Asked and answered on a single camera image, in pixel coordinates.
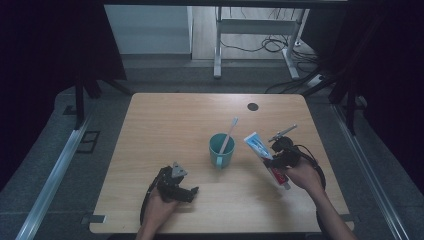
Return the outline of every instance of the aluminum rail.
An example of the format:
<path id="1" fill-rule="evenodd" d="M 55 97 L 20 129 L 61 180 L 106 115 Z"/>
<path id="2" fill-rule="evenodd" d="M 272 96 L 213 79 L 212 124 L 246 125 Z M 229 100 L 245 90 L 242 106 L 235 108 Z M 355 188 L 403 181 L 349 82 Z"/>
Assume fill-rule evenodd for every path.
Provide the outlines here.
<path id="1" fill-rule="evenodd" d="M 94 112 L 94 107 L 91 109 L 84 122 L 81 124 L 81 127 L 78 130 L 73 130 L 68 142 L 62 150 L 53 170 L 50 173 L 46 183 L 43 186 L 40 194 L 38 195 L 37 200 L 35 201 L 31 211 L 28 214 L 24 224 L 22 225 L 21 230 L 18 233 L 16 239 L 33 239 L 37 233 L 38 228 L 40 227 L 41 222 L 46 215 L 46 212 L 52 202 L 57 189 L 59 188 L 60 183 L 68 169 L 68 166 L 72 160 L 72 157 L 75 154 L 75 151 L 78 148 L 78 144 L 81 141 L 81 138 L 84 135 L 85 130 L 87 129 L 90 120 Z"/>
<path id="2" fill-rule="evenodd" d="M 333 111 L 337 115 L 340 128 L 343 131 L 351 149 L 354 152 L 355 159 L 361 169 L 365 180 L 368 182 L 371 192 L 374 195 L 374 198 L 380 207 L 381 212 L 383 213 L 384 218 L 387 221 L 387 224 L 394 236 L 398 240 L 407 240 L 409 239 L 408 234 L 403 227 L 402 220 L 400 219 L 396 209 L 394 208 L 392 202 L 384 191 L 380 181 L 378 180 L 372 166 L 370 165 L 367 156 L 361 148 L 357 138 L 351 134 L 349 129 L 345 124 L 344 115 L 339 106 L 332 105 Z"/>

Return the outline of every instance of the black curtain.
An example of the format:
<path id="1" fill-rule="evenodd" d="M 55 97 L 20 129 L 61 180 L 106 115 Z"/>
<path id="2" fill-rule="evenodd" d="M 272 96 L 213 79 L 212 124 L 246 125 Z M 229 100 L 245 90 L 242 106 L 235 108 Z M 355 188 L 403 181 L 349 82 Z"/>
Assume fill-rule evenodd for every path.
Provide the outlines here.
<path id="1" fill-rule="evenodd" d="M 76 77 L 93 86 L 95 80 L 126 76 L 100 2 L 0 4 L 3 188 L 45 127 L 59 92 Z"/>
<path id="2" fill-rule="evenodd" d="M 419 5 L 395 1 L 361 59 L 365 116 L 421 192 L 424 169 L 424 21 Z"/>

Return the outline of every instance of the table surface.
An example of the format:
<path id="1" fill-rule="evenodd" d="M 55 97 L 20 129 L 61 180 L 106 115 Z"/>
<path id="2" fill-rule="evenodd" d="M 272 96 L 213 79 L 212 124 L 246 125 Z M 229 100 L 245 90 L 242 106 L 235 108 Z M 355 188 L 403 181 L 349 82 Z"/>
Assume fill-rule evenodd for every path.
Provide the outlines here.
<path id="1" fill-rule="evenodd" d="M 259 106 L 257 111 L 247 108 Z M 236 147 L 231 164 L 214 169 L 210 137 L 226 132 L 234 117 Z M 181 203 L 161 233 L 247 233 L 320 231 L 315 206 L 291 183 L 277 186 L 243 139 L 267 139 L 294 123 L 295 144 L 306 146 L 327 178 L 327 193 L 339 214 L 349 214 L 304 98 L 279 94 L 138 93 L 131 100 L 91 223 L 94 233 L 135 233 L 145 193 L 160 168 L 177 161 L 187 172 L 180 186 L 199 186 L 192 203 Z"/>

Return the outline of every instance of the toothpaste tube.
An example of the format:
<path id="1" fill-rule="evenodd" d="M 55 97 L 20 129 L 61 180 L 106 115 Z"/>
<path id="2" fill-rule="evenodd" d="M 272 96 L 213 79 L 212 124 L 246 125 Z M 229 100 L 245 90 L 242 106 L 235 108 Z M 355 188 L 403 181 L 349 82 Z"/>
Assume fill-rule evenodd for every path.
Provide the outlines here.
<path id="1" fill-rule="evenodd" d="M 258 157 L 262 160 L 265 167 L 268 169 L 269 173 L 273 176 L 274 180 L 278 183 L 278 185 L 284 185 L 286 189 L 289 189 L 290 186 L 288 185 L 288 178 L 285 174 L 282 174 L 279 169 L 270 167 L 269 164 L 266 164 L 269 161 L 274 160 L 271 153 L 268 151 L 268 149 L 263 144 L 261 138 L 259 135 L 254 132 L 247 136 L 244 141 L 249 145 L 249 147 L 253 150 L 253 152 L 258 155 Z"/>

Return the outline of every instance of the hand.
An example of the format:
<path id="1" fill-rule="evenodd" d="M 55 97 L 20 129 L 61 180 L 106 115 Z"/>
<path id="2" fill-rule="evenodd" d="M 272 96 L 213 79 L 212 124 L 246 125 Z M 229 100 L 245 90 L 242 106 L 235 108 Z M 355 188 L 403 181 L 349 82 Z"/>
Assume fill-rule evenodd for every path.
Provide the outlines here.
<path id="1" fill-rule="evenodd" d="M 136 239 L 153 239 L 156 231 L 168 220 L 177 208 L 178 203 L 175 200 L 163 201 L 155 187 L 150 193 L 146 212 L 144 213 L 144 222 L 138 231 Z"/>
<path id="2" fill-rule="evenodd" d="M 283 173 L 298 187 L 305 189 L 308 193 L 321 191 L 321 178 L 317 171 L 312 167 L 312 164 L 300 158 L 299 163 L 294 168 L 283 170 Z"/>

